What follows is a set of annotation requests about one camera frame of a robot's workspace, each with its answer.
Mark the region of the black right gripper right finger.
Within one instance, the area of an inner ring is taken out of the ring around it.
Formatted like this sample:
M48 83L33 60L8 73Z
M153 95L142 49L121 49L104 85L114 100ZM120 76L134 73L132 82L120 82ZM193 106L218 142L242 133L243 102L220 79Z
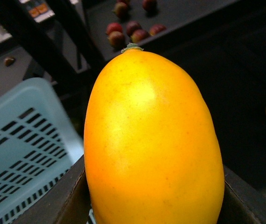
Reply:
M266 224L266 198L228 167L221 209L222 224Z

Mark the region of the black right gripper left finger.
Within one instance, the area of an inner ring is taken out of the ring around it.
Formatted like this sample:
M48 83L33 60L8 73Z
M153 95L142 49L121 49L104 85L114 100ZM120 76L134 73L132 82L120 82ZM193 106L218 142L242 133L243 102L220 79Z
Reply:
M71 169L14 224L85 224L90 197L82 156Z

